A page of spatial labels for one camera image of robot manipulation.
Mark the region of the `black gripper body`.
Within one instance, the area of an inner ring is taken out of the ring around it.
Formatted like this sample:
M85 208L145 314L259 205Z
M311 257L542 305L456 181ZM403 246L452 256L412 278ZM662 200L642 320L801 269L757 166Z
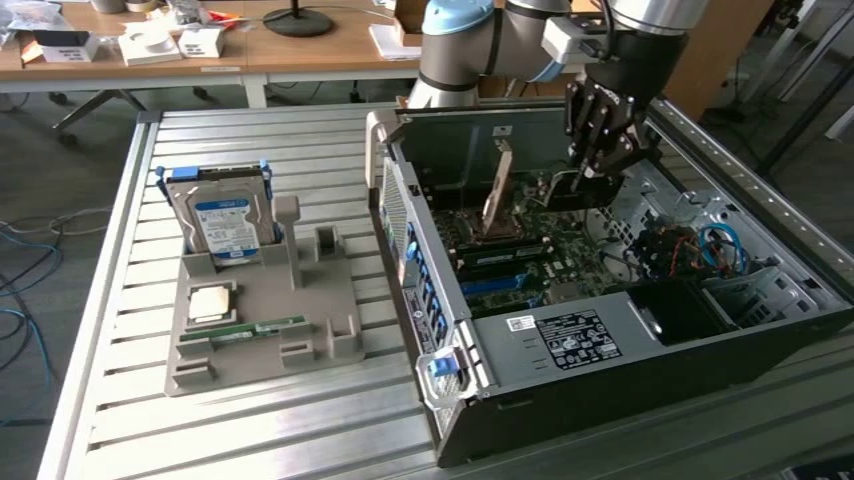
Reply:
M650 102L662 93L689 34L658 35L618 30L611 42L612 56L584 67L584 87L614 108L607 128L623 133L643 119Z

